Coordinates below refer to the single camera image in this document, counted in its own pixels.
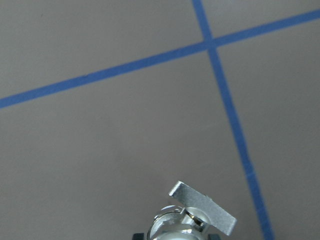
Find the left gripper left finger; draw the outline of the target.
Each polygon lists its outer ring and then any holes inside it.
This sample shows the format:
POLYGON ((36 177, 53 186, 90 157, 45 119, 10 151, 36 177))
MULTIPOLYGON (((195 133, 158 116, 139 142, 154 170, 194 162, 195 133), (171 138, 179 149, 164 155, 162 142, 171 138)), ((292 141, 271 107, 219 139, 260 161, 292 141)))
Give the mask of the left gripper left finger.
POLYGON ((144 233, 134 233, 132 235, 132 240, 144 240, 144 233))

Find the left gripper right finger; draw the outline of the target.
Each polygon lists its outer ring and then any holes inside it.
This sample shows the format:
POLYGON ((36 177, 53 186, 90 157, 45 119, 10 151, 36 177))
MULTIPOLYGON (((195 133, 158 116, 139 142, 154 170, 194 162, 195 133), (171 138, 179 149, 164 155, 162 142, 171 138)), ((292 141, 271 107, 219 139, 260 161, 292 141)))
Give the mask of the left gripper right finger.
POLYGON ((216 233, 208 234, 208 240, 221 240, 220 235, 216 233))

